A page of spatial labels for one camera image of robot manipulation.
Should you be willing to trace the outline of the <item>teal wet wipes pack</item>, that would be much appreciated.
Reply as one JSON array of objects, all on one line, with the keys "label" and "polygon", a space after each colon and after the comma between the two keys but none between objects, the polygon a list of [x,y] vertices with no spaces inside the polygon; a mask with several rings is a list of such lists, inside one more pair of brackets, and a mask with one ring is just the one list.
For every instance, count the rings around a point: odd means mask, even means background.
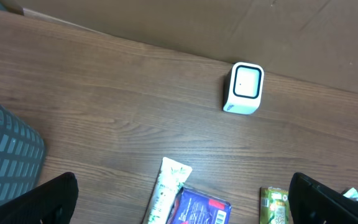
[{"label": "teal wet wipes pack", "polygon": [[344,197],[351,199],[358,203],[358,191],[355,188],[350,188],[341,193]]}]

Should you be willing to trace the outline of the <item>white cream tube gold cap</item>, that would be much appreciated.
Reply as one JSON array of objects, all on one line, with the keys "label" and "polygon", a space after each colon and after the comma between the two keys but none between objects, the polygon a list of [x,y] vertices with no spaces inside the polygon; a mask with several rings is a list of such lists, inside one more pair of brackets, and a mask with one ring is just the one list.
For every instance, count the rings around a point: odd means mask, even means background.
[{"label": "white cream tube gold cap", "polygon": [[189,178],[192,168],[167,157],[157,176],[142,224],[166,224],[177,193]]}]

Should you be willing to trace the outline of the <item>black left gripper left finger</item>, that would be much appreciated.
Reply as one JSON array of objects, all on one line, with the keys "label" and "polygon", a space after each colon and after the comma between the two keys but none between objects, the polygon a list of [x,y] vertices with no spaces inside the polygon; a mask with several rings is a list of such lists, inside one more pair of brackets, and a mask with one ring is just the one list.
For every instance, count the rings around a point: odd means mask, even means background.
[{"label": "black left gripper left finger", "polygon": [[28,191],[0,206],[0,224],[70,223],[79,189],[72,172]]}]

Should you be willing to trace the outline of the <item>green yellow juice pouch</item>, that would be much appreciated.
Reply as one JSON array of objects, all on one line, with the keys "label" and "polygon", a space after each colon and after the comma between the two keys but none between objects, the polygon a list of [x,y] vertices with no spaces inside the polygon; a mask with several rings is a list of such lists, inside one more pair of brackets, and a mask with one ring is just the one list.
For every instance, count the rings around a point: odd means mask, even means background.
[{"label": "green yellow juice pouch", "polygon": [[260,188],[260,224],[289,224],[288,191],[275,187]]}]

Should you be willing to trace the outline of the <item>purple pad package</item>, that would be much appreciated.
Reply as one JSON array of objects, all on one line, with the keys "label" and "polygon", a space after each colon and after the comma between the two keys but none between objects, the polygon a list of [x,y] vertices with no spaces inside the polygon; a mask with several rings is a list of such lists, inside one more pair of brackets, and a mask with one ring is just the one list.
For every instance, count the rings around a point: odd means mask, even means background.
[{"label": "purple pad package", "polygon": [[174,201],[167,224],[228,224],[229,202],[183,187]]}]

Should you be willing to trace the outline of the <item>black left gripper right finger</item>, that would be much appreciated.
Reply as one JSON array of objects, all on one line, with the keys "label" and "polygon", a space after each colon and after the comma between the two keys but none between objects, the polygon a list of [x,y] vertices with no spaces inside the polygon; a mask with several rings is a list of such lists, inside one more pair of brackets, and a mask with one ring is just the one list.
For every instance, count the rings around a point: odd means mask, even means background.
[{"label": "black left gripper right finger", "polygon": [[322,183],[297,172],[288,201],[294,224],[358,224],[358,203]]}]

